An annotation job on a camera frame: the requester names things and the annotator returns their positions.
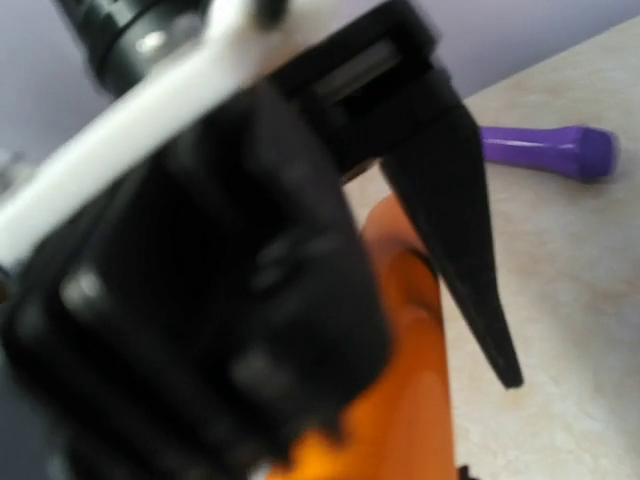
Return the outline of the purple microphone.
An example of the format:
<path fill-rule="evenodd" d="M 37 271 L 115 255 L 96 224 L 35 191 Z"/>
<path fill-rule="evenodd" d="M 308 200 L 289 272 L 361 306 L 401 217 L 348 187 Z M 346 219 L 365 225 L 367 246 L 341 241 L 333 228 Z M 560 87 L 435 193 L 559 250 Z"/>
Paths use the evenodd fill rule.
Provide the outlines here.
<path fill-rule="evenodd" d="M 618 138 L 588 126 L 551 129 L 483 127 L 485 160 L 499 165 L 545 171 L 584 183 L 615 172 Z"/>

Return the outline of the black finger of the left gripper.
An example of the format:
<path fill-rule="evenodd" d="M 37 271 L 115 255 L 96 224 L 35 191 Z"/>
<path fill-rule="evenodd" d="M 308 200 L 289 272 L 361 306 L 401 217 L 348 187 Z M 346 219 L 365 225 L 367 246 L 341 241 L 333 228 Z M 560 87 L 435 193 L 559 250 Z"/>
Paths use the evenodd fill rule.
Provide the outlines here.
<path fill-rule="evenodd" d="M 524 379 L 501 304 L 479 129 L 462 104 L 384 157 L 383 173 L 498 380 Z"/>

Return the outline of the orange microphone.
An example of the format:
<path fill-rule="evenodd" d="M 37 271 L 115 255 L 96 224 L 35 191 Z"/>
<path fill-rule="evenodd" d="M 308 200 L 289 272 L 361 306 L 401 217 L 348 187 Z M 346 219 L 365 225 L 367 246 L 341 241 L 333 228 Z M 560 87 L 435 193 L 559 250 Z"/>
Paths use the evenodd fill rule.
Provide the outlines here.
<path fill-rule="evenodd" d="M 391 357 L 342 417 L 344 438 L 312 431 L 269 479 L 467 479 L 455 457 L 449 368 L 436 273 L 398 198 L 370 211 L 361 230 L 390 322 Z"/>

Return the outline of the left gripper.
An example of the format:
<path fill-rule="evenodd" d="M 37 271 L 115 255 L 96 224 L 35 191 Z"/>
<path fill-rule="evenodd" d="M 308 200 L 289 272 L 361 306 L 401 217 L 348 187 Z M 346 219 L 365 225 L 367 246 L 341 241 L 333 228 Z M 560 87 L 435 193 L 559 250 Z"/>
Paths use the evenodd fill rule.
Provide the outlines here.
<path fill-rule="evenodd" d="M 348 217 L 339 165 L 266 81 L 44 240 L 2 320 L 16 381 L 53 417 L 53 479 L 245 479 L 381 377 L 393 337 L 361 231 L 319 252 L 255 177 L 296 160 Z"/>

